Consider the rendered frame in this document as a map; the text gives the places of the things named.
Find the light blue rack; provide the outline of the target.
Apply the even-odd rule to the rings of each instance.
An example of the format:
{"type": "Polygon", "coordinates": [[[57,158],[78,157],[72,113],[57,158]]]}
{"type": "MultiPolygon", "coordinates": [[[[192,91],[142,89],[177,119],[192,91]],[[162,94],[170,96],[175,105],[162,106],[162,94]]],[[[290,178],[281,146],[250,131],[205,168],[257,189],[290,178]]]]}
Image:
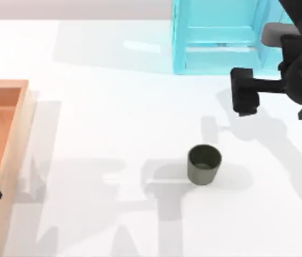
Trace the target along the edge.
{"type": "Polygon", "coordinates": [[[172,0],[174,73],[228,75],[243,67],[278,74],[281,50],[261,42],[268,22],[291,23],[279,0],[172,0]]]}

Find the grey rounded box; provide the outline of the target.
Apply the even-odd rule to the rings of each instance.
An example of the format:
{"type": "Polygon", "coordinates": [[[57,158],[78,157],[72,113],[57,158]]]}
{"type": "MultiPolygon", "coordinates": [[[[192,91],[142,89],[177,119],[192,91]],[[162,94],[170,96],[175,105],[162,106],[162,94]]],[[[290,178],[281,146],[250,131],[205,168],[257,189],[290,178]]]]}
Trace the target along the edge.
{"type": "Polygon", "coordinates": [[[261,42],[267,47],[279,48],[280,38],[283,35],[300,35],[300,32],[294,24],[268,22],[263,28],[261,42]]]}

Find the dark green cup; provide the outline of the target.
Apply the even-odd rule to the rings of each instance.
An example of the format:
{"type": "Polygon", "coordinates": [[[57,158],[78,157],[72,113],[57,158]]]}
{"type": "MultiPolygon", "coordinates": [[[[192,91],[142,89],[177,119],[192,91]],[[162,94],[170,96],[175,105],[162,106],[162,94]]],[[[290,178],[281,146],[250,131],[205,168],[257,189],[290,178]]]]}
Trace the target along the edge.
{"type": "Polygon", "coordinates": [[[213,182],[222,162],[220,151],[212,145],[200,144],[192,147],[187,155],[187,176],[195,185],[213,182]]]}

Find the salmon shallow wooden box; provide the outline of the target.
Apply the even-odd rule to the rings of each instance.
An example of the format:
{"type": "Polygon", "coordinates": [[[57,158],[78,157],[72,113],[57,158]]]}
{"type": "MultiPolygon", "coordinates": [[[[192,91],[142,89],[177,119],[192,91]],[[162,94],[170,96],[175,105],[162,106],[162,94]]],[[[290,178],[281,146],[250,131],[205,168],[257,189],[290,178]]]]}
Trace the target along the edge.
{"type": "Polygon", "coordinates": [[[0,80],[0,257],[36,107],[27,80],[0,80]]]}

